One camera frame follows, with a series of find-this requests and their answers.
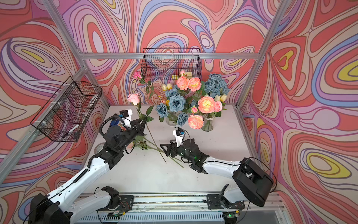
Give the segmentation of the light pink rose stem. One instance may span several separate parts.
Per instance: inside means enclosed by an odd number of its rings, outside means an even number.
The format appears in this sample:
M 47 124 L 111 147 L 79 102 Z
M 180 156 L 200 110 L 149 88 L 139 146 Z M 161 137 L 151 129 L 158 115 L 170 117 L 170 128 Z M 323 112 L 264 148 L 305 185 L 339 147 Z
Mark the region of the light pink rose stem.
M 143 113 L 143 112 L 141 111 L 141 106 L 142 106 L 142 104 L 141 104 L 141 99 L 140 99 L 140 96 L 139 96 L 138 93 L 129 94 L 129 95 L 127 96 L 127 100 L 128 100 L 131 104 L 133 104 L 134 106 L 136 106 L 136 110 L 137 110 L 137 113 L 138 113 L 139 118 L 140 118 L 141 120 L 145 120 L 145 121 L 146 121 L 146 125 L 145 125 L 146 128 L 145 128 L 145 130 L 148 131 L 150 137 L 154 138 L 153 135 L 152 135 L 152 132 L 151 132 L 149 126 L 148 126 L 148 123 L 154 120 L 154 118 L 151 117 L 151 113 L 152 113 L 152 111 L 153 111 L 154 106 L 153 106 L 153 105 L 149 106 L 149 107 L 146 109 L 146 112 Z

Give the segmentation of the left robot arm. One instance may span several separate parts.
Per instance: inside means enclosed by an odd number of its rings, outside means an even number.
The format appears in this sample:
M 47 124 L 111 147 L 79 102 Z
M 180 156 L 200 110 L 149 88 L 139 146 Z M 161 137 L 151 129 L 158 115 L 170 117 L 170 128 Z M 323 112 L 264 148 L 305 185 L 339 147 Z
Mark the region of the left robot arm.
M 113 169 L 127 152 L 126 148 L 138 136 L 144 136 L 147 116 L 131 120 L 130 115 L 113 115 L 99 128 L 105 144 L 93 155 L 87 166 L 66 183 L 47 195 L 38 194 L 30 203 L 26 220 L 30 224 L 73 224 L 99 209 L 117 210 L 121 197 L 117 190 L 105 186 L 85 199 L 77 198 L 99 177 Z

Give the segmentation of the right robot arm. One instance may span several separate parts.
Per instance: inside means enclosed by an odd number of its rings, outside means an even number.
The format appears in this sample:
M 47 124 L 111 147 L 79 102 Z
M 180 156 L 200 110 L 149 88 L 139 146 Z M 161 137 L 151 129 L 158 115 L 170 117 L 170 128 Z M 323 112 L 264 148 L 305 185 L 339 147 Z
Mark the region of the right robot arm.
M 219 175 L 235 182 L 235 186 L 224 185 L 218 195 L 208 195 L 206 202 L 210 209 L 233 209 L 242 206 L 244 201 L 263 207 L 274 185 L 274 180 L 253 157 L 245 157 L 242 161 L 219 160 L 200 151 L 192 138 L 185 139 L 187 131 L 178 128 L 173 132 L 175 137 L 168 144 L 160 147 L 166 156 L 179 156 L 184 163 L 206 175 Z

